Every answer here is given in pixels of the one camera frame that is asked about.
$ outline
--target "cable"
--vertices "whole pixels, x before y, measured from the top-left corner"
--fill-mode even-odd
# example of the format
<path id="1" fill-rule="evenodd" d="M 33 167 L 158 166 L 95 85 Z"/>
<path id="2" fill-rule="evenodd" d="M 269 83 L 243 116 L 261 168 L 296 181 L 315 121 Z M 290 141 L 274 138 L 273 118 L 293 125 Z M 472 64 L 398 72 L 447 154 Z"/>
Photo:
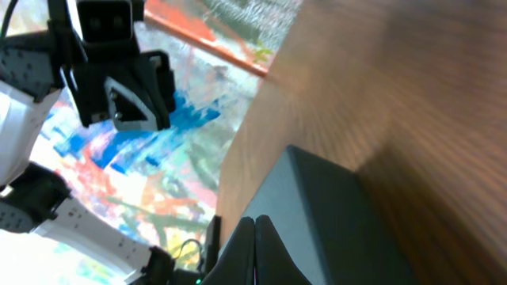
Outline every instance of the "cable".
<path id="1" fill-rule="evenodd" d="M 199 273 L 202 274 L 202 267 L 204 265 L 204 258 L 203 258 L 203 246 L 202 244 L 200 243 L 200 241 L 196 240 L 196 239 L 193 239 L 193 238 L 190 238 L 186 241 L 184 241 L 182 244 L 181 244 L 181 247 L 180 247 L 180 253 L 177 255 L 176 258 L 174 258 L 175 260 L 180 258 L 181 256 L 181 252 L 183 251 L 183 248 L 185 247 L 185 245 L 187 245 L 188 243 L 190 242 L 194 242 L 197 244 L 197 247 L 199 248 L 199 264 L 197 264 L 197 271 Z"/>
<path id="2" fill-rule="evenodd" d="M 14 7 L 16 7 L 16 4 L 17 0 L 10 0 L 6 13 L 3 15 L 2 33 L 0 33 L 1 41 L 7 37 L 7 29 L 9 29 L 10 18 L 13 16 Z"/>

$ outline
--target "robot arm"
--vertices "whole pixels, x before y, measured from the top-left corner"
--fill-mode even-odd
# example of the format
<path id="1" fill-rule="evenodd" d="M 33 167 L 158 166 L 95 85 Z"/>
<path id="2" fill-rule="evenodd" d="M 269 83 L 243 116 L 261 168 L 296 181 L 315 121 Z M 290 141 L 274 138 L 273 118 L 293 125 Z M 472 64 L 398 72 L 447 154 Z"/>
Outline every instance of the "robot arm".
<path id="1" fill-rule="evenodd" d="M 42 124 L 65 87 L 85 127 L 107 119 L 119 130 L 170 126 L 169 58 L 160 51 L 140 53 L 133 32 L 132 22 L 142 20 L 143 2 L 80 3 L 81 39 L 65 0 L 48 0 L 48 31 L 0 42 L 0 192 L 11 188 L 0 196 L 0 229 L 64 242 L 113 269 L 127 284 L 165 285 L 173 278 L 174 259 L 168 253 L 113 229 L 72 197 L 60 177 L 29 162 Z M 110 25 L 104 16 L 109 14 L 115 25 L 124 25 Z M 110 42 L 108 32 L 122 36 Z"/>

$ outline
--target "orange paint stroke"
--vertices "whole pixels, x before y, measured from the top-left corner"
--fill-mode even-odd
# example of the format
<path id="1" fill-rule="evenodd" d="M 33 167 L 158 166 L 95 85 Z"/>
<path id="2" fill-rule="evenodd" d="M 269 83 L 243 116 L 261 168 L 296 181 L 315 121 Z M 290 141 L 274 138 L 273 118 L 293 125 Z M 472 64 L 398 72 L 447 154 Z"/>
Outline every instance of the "orange paint stroke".
<path id="1" fill-rule="evenodd" d="M 67 162 L 62 161 L 62 165 L 78 174 L 76 180 L 86 190 L 86 193 L 82 193 L 81 196 L 83 197 L 80 198 L 85 199 L 91 194 L 97 198 L 101 198 L 102 203 L 107 203 L 106 197 L 115 196 L 116 188 L 111 184 L 109 175 L 98 167 L 91 157 L 91 150 L 88 146 L 83 151 L 84 161 L 76 161 L 74 165 L 69 165 Z M 56 172 L 61 173 L 62 171 L 63 169 L 57 169 Z M 69 180 L 67 183 L 70 185 L 74 184 L 72 180 Z"/>
<path id="2" fill-rule="evenodd" d="M 217 195 L 210 189 L 204 187 L 202 183 L 198 180 L 184 181 L 185 187 L 190 189 L 190 191 L 197 197 L 197 199 L 201 203 L 207 204 L 209 207 L 216 208 L 216 200 L 218 199 Z"/>
<path id="3" fill-rule="evenodd" d="M 265 77 L 268 73 L 265 67 L 253 63 L 253 54 L 244 41 L 224 24 L 219 23 L 224 30 L 238 41 L 243 52 L 246 53 L 246 60 L 238 58 L 233 52 L 218 45 L 213 31 L 201 19 L 189 19 L 184 13 L 164 1 L 147 1 L 144 15 L 146 17 L 145 22 L 156 25 L 180 40 L 201 48 L 243 70 L 260 77 Z"/>
<path id="4" fill-rule="evenodd" d="M 156 173 L 148 177 L 141 196 L 141 207 L 149 207 L 158 215 L 176 215 L 178 207 L 189 207 L 198 203 L 190 198 L 173 198 L 159 188 L 164 173 Z"/>

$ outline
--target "wooden table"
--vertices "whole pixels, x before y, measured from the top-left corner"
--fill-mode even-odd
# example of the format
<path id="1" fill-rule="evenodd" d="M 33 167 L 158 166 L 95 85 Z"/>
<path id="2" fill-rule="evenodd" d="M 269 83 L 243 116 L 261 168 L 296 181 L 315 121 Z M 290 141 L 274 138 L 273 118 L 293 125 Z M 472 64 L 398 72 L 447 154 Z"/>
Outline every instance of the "wooden table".
<path id="1" fill-rule="evenodd" d="M 305 0 L 223 162 L 222 241 L 289 143 L 358 173 L 422 283 L 506 280 L 507 3 Z"/>

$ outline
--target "colorful painting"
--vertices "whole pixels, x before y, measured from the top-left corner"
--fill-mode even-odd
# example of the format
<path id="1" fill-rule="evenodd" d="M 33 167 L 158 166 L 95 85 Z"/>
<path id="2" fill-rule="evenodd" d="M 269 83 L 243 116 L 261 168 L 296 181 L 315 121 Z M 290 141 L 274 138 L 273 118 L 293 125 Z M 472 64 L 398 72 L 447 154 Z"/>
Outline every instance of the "colorful painting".
<path id="1" fill-rule="evenodd" d="M 268 69 L 302 0 L 148 0 L 146 17 L 218 50 L 224 58 Z"/>
<path id="2" fill-rule="evenodd" d="M 0 13 L 5 12 L 7 3 L 0 0 Z M 198 4 L 204 14 L 192 17 L 207 19 L 201 32 L 210 32 L 211 23 L 219 27 L 227 18 L 220 11 L 233 5 L 223 0 L 215 4 L 194 0 L 172 4 L 176 7 L 172 13 L 183 15 L 185 21 L 189 20 L 188 6 Z M 47 18 L 45 0 L 19 1 L 9 34 L 45 29 Z M 286 27 L 291 21 L 288 17 L 280 23 Z M 196 23 L 187 24 L 193 27 Z M 267 64 L 272 59 L 281 43 L 279 38 L 266 40 L 269 33 L 261 33 L 237 40 L 250 32 L 229 24 L 235 30 L 229 37 L 236 41 L 229 41 L 227 48 L 245 51 L 256 63 Z M 105 121 L 84 128 L 64 92 L 46 119 L 31 159 L 64 177 L 73 195 L 111 226 L 177 255 L 189 238 L 204 242 L 206 227 L 215 214 L 220 164 L 260 80 L 154 27 L 136 23 L 135 30 L 143 50 L 162 49 L 170 55 L 177 83 L 177 109 L 170 114 L 172 127 L 160 132 L 118 132 Z M 212 36 L 222 38 L 216 28 Z M 19 284 L 122 283 L 113 272 L 67 245 L 33 234 L 4 231 L 0 231 L 0 240 L 2 256 L 12 257 L 0 258 L 1 279 Z M 177 266 L 194 269 L 197 260 L 197 248 L 189 245 Z"/>

